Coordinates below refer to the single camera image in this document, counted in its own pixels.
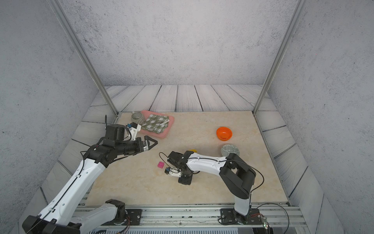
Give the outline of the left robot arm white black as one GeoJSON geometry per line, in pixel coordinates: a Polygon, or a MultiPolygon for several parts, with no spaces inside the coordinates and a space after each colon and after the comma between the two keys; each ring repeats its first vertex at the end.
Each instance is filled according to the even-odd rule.
{"type": "Polygon", "coordinates": [[[78,169],[65,186],[39,214],[25,219],[23,230],[27,234],[87,234],[108,222],[130,226],[126,204],[115,199],[106,201],[84,216],[73,218],[73,214],[110,164],[149,151],[158,144],[149,136],[138,137],[139,130],[140,125],[135,123],[107,125],[105,136],[84,152],[78,169]]]}

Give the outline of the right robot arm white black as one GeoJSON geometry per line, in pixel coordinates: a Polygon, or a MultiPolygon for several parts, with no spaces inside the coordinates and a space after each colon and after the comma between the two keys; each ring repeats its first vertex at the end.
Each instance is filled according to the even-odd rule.
{"type": "Polygon", "coordinates": [[[209,157],[193,151],[184,154],[172,151],[168,156],[169,164],[165,173],[178,177],[178,182],[191,185],[195,172],[204,172],[219,176],[234,195],[234,215],[237,221],[247,222],[251,211],[251,195],[254,190],[256,172],[237,154],[227,157],[209,157]]]}

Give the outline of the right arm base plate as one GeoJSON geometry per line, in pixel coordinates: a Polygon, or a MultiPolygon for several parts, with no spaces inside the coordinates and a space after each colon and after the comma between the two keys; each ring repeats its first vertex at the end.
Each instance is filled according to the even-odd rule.
{"type": "Polygon", "coordinates": [[[248,214],[243,215],[233,208],[223,208],[219,222],[222,225],[262,225],[263,218],[258,209],[249,209],[248,214]]]}

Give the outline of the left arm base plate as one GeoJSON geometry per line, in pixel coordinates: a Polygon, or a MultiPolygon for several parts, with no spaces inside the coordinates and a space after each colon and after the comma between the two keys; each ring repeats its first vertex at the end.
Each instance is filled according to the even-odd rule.
{"type": "Polygon", "coordinates": [[[139,226],[142,217],[142,211],[142,209],[126,209],[124,225],[139,226]]]}

